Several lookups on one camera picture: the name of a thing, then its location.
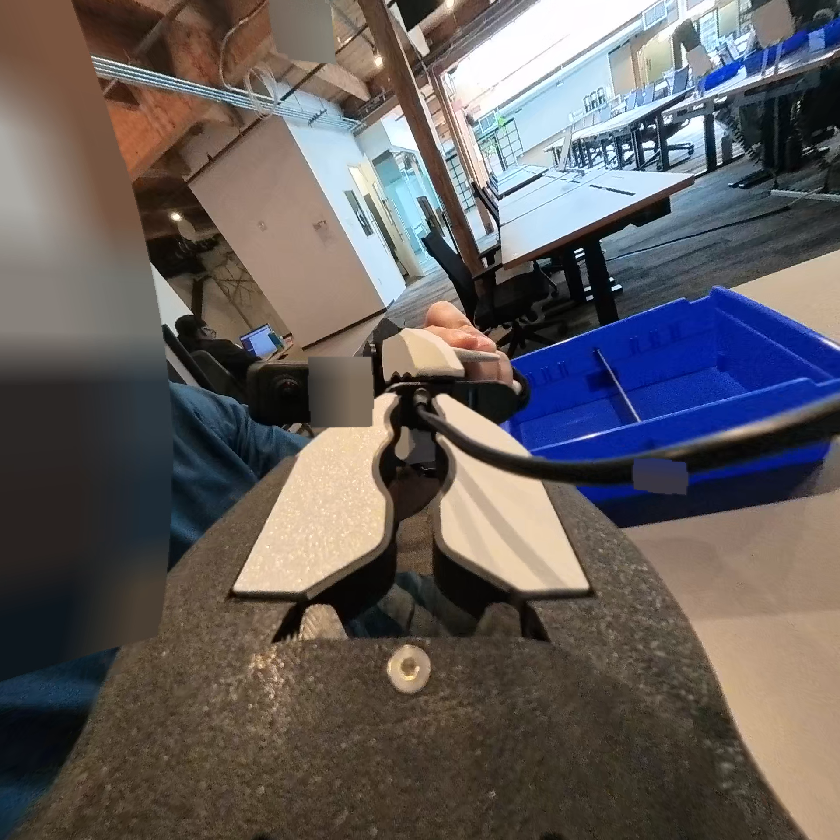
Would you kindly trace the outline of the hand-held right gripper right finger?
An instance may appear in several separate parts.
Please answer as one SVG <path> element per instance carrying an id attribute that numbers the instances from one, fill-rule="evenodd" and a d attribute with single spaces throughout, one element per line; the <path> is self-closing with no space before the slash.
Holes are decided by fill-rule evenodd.
<path id="1" fill-rule="evenodd" d="M 584 596 L 590 582 L 542 482 L 483 463 L 442 433 L 446 477 L 433 510 L 436 549 L 517 599 Z"/>

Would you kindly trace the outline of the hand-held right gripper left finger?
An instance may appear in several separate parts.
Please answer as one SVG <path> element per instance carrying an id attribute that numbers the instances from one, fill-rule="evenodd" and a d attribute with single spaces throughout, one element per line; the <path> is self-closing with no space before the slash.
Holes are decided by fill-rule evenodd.
<path id="1" fill-rule="evenodd" d="M 393 448 L 395 394 L 372 425 L 331 427 L 299 454 L 233 585 L 249 598 L 312 599 L 379 558 L 395 516 L 382 460 Z"/>

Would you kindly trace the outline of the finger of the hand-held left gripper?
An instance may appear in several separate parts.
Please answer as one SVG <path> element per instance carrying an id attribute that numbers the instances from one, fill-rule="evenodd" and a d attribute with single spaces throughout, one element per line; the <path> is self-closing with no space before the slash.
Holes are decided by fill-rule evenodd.
<path id="1" fill-rule="evenodd" d="M 461 380 L 465 367 L 453 347 L 425 329 L 404 329 L 381 344 L 384 382 Z"/>

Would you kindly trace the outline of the blue plastic bin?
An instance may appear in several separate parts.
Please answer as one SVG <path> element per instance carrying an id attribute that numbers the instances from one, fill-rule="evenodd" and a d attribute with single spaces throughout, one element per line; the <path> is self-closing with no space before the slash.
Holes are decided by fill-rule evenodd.
<path id="1" fill-rule="evenodd" d="M 593 348 L 642 417 L 634 423 Z M 512 362 L 531 388 L 502 427 L 536 457 L 637 455 L 838 393 L 838 344 L 733 290 L 714 287 Z"/>

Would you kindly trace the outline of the person's left hand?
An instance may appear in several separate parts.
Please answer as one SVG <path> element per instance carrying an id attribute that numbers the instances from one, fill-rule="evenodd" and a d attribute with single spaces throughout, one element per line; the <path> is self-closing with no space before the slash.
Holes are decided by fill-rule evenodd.
<path id="1" fill-rule="evenodd" d="M 515 389 L 509 358 L 497 348 L 496 343 L 476 329 L 467 316 L 448 301 L 437 301 L 427 310 L 423 324 L 425 330 L 436 334 L 454 349 L 492 353 L 496 362 L 467 362 L 465 376 L 474 381 L 498 381 Z"/>

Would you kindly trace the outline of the open laptop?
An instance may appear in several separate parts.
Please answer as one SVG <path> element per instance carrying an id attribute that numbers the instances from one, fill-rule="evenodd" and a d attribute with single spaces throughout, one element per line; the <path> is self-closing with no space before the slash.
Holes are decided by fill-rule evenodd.
<path id="1" fill-rule="evenodd" d="M 238 342 L 244 350 L 262 361 L 282 355 L 286 349 L 283 339 L 268 323 L 241 335 Z"/>

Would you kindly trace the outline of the black office chair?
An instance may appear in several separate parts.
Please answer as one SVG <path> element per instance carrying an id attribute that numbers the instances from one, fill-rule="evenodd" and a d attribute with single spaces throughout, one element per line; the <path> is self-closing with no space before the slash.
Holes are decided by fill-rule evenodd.
<path id="1" fill-rule="evenodd" d="M 568 335 L 568 325 L 562 318 L 538 313 L 539 304 L 556 291 L 550 276 L 539 265 L 497 282 L 500 266 L 489 266 L 477 275 L 472 274 L 465 261 L 436 231 L 422 237 L 422 243 L 452 282 L 471 324 L 483 333 L 507 329 L 498 345 L 509 358 L 525 351 L 529 343 L 549 346 Z"/>

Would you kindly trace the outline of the thin metal rod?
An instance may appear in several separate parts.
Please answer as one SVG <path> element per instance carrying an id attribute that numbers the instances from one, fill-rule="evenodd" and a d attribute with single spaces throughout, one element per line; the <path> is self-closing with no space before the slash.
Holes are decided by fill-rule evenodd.
<path id="1" fill-rule="evenodd" d="M 632 421 L 635 424 L 640 424 L 642 422 L 642 417 L 638 414 L 636 407 L 634 406 L 632 401 L 629 399 L 626 391 L 624 390 L 624 388 L 623 388 L 623 386 L 622 386 L 622 384 L 621 384 L 621 382 L 618 378 L 618 375 L 617 375 L 616 371 L 611 366 L 609 361 L 606 359 L 606 357 L 604 356 L 604 353 L 601 351 L 601 349 L 599 349 L 597 347 L 594 347 L 593 348 L 593 354 L 594 354 L 595 358 L 600 362 L 600 364 L 603 367 L 603 369 L 605 370 L 605 372 L 607 373 L 610 381 L 612 382 L 613 387 L 616 390 L 617 395 L 619 396 L 622 404 L 626 408 L 626 410 L 627 410 L 629 416 L 631 417 Z"/>

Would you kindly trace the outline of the wooden top desk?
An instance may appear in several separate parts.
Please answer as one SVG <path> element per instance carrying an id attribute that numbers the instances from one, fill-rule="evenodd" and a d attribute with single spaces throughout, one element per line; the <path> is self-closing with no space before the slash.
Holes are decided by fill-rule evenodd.
<path id="1" fill-rule="evenodd" d="M 757 170 L 733 183 L 750 188 L 806 162 L 821 160 L 838 129 L 838 45 L 788 56 L 749 76 L 743 67 L 730 81 L 700 96 L 697 88 L 663 111 L 683 123 L 702 118 L 704 174 L 732 161 L 726 141 L 742 148 Z"/>
<path id="2" fill-rule="evenodd" d="M 670 214 L 670 199 L 695 183 L 689 173 L 546 172 L 499 201 L 500 260 L 506 270 L 559 257 L 572 296 L 586 301 L 575 254 L 583 252 L 590 296 L 601 326 L 619 319 L 602 241 L 628 225 Z"/>

